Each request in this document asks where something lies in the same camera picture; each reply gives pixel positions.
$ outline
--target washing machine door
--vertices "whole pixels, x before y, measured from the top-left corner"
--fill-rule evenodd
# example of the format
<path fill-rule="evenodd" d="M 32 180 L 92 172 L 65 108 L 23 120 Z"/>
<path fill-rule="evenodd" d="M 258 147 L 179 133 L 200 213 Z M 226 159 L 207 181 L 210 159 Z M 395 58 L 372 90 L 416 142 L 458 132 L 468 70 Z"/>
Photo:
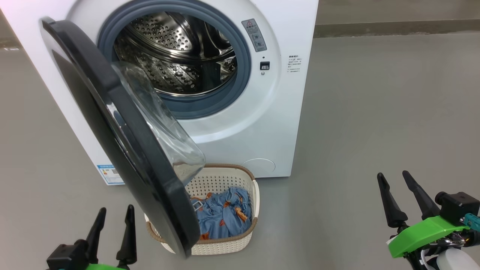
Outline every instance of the washing machine door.
<path fill-rule="evenodd" d="M 173 251 L 188 257 L 200 229 L 184 186 L 203 155 L 134 66 L 110 64 L 70 21 L 45 18 L 42 25 L 59 72 L 122 180 Z"/>

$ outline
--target stainless steel drum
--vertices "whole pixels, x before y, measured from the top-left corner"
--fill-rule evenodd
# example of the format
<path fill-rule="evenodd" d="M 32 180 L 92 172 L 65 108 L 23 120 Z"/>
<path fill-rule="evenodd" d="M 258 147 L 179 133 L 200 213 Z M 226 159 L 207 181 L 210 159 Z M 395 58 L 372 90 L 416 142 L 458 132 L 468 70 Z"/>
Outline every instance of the stainless steel drum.
<path fill-rule="evenodd" d="M 158 92 L 172 96 L 215 91 L 237 69 L 235 52 L 222 33 L 175 12 L 132 21 L 117 37 L 115 51 L 120 60 L 144 69 Z"/>

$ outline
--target white plastic basket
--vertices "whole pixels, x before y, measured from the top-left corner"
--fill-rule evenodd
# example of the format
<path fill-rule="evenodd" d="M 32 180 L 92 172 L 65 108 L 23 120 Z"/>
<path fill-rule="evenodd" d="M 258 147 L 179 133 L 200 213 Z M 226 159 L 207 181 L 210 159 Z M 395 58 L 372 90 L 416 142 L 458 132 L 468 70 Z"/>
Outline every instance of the white plastic basket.
<path fill-rule="evenodd" d="M 248 192 L 252 208 L 252 225 L 241 235 L 199 240 L 192 247 L 192 255 L 216 255 L 237 252 L 244 249 L 252 238 L 252 232 L 257 224 L 260 211 L 260 191 L 253 174 L 246 168 L 230 164 L 207 164 L 185 187 L 190 196 L 205 198 L 209 192 L 222 193 L 231 186 L 242 187 Z M 145 215 L 147 230 L 150 235 L 161 242 L 163 247 L 173 252 L 165 240 L 158 234 L 148 217 Z"/>

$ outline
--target crumpled fabric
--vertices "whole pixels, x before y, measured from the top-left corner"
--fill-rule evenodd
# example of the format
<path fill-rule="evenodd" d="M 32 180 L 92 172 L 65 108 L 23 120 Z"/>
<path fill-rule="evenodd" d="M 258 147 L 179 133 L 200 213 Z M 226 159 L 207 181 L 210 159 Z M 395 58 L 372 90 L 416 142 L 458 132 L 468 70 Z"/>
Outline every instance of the crumpled fabric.
<path fill-rule="evenodd" d="M 192 197 L 191 201 L 203 204 L 196 211 L 202 240 L 237 236 L 252 224 L 248 192 L 243 188 L 230 187 L 221 194 L 208 193 L 205 199 Z"/>

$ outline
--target washing machine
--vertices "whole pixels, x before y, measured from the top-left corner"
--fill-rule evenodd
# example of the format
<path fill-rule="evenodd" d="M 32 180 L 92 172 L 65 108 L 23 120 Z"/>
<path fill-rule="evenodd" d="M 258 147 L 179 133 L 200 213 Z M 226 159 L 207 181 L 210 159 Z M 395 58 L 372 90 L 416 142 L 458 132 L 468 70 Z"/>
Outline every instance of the washing machine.
<path fill-rule="evenodd" d="M 64 79 L 48 25 L 63 25 L 56 38 L 64 35 L 66 43 L 95 45 L 72 55 L 140 67 L 207 163 L 281 177 L 291 174 L 317 6 L 318 0 L 1 1 L 107 184 L 122 179 L 85 119 L 89 110 L 78 106 Z"/>

